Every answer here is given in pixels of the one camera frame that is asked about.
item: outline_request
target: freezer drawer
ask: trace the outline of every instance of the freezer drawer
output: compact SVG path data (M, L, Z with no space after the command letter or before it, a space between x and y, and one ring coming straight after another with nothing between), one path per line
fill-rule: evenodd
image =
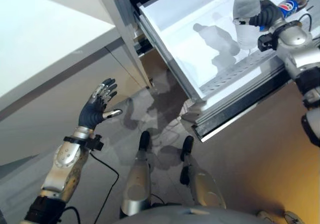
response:
M194 123L202 140L289 81L274 51L239 49L232 22L233 1L150 0L139 4L141 28L194 102L183 118Z

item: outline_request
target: floor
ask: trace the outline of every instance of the floor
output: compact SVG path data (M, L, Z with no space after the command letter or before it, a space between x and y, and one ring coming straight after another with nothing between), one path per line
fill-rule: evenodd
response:
M142 60L148 64L154 89L144 89L120 103L124 114L105 121L95 131L104 142L103 150L95 155L120 173L100 224L118 219L122 189L144 130L150 131L152 139L148 154L152 192L165 202L193 204L189 189L179 183L180 148L192 134L189 124L177 118L185 111L187 97L155 51ZM320 153L300 125L305 112L292 83L207 142L196 140L192 154L215 178L227 208L253 215L264 209L279 224L283 223L279 218L283 211L289 210L306 224L319 223ZM56 148L11 166L10 172L1 176L4 219L0 218L0 224L18 223L24 217L52 165ZM112 171L89 157L68 203L77 207L83 224L93 223L115 178ZM76 223L74 213L64 213L62 223Z

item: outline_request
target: robotic arm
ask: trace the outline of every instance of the robotic arm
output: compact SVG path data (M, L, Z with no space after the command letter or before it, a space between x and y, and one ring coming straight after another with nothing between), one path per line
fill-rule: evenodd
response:
M105 112L107 103L117 93L116 87L114 79L107 79L90 96L80 113L75 132L65 137L56 150L53 166L21 224L55 224L59 221L79 183L89 152L100 151L103 147L101 136L94 137L97 124L122 113L120 109Z
M310 141L320 147L320 48L314 47L312 35L302 29L300 21L286 22L274 3L260 1L262 11L259 15L236 18L234 23L269 30L258 39L258 48L261 52L272 48L285 63L308 109L301 119L302 126Z

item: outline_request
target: wire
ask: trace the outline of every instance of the wire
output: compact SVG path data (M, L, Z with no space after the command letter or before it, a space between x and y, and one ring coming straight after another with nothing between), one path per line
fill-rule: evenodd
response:
M90 155L91 155L94 159L96 159L98 162L100 162L100 163L102 163L103 165L105 165L105 166L107 166L108 168L110 168L110 169L117 175L115 182L112 184L112 186L111 186L111 188L110 188L110 190L109 190L109 192L108 192L108 194L107 194L107 196L106 196L106 198L105 198L105 200L104 200L104 202L103 202L103 204L102 204L102 206L101 206L101 208L100 208L100 211L99 211L98 215L97 215L96 218L95 218L94 224L96 224L97 221L98 221L98 219L99 219L99 217L100 217L100 214L101 214L102 210L104 209L104 207L105 207L105 205L106 205L106 202L107 202L108 197L109 197L109 195L110 195L110 193L111 193L111 191L112 191L112 188L114 187L114 185L117 183L117 181L118 181L118 179L119 179L119 173L118 173L115 169L113 169L112 167L110 167L107 163L105 163L105 162L101 161L100 159L98 159L97 157L95 157L92 153L90 153Z
M165 205L165 202L160 197L158 197L156 194L151 193L151 196L158 198L162 202L162 204Z
M76 220L77 220L78 224L81 224L79 212L78 212L78 210L77 210L75 207L67 207L67 208L65 208L62 212L60 212L60 213L58 213L57 215L55 215L55 216L51 219L51 221L49 221L49 224L51 224L57 217L60 216L60 218L61 218L62 214L63 214L65 211L68 211L68 210L73 210L73 211L74 211L74 213L75 213L75 215L76 215Z
M308 9L307 9L307 11L309 11L310 9L312 9L314 7L314 5L312 5L311 7L309 7Z
M302 20L302 18L303 17L305 17L305 16L308 16L309 17L309 19L310 19L310 25L309 25L309 32L311 31L311 29L312 29L312 17L311 17L311 14L309 14L309 13L305 13L304 15L302 15L300 18L299 18L299 21L301 21Z
M68 210L73 210L73 211L74 211L74 213L75 213L75 215L76 215L76 220L77 220L78 224L81 224L80 215L79 215L78 210L77 210L75 207L67 207L67 208L64 209L63 213L64 213L65 211L68 211Z

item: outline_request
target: water bottle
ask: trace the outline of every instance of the water bottle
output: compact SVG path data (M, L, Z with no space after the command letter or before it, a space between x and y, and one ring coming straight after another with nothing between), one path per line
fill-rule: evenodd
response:
M261 11L260 0L234 0L233 17L244 18L258 15ZM241 49L251 49L258 45L259 27L236 25L236 35Z

